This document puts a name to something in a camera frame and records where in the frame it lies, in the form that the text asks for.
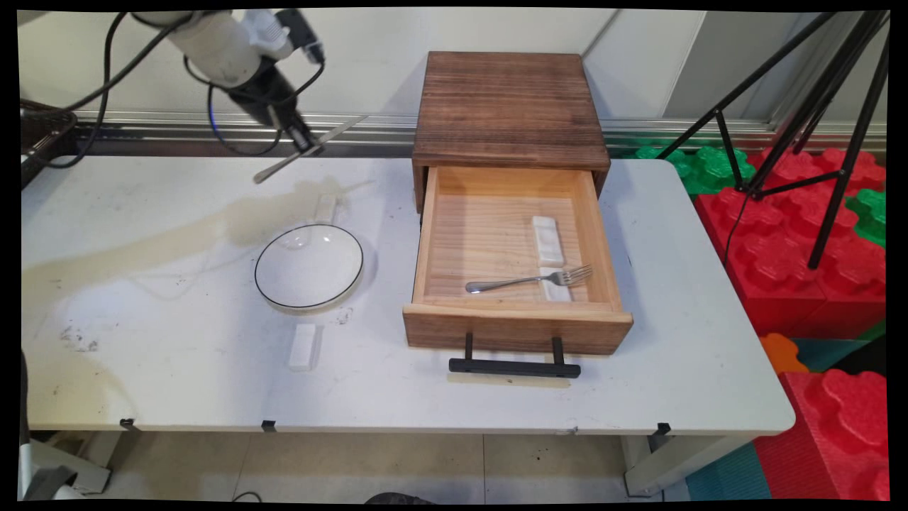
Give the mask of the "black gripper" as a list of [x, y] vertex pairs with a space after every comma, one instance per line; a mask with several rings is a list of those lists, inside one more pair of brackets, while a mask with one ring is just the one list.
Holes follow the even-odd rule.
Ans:
[[228, 89], [227, 94], [254, 120], [285, 133], [298, 154], [306, 155], [322, 146], [297, 111], [297, 97], [313, 83], [309, 79], [294, 88], [274, 62], [263, 60], [249, 81]]

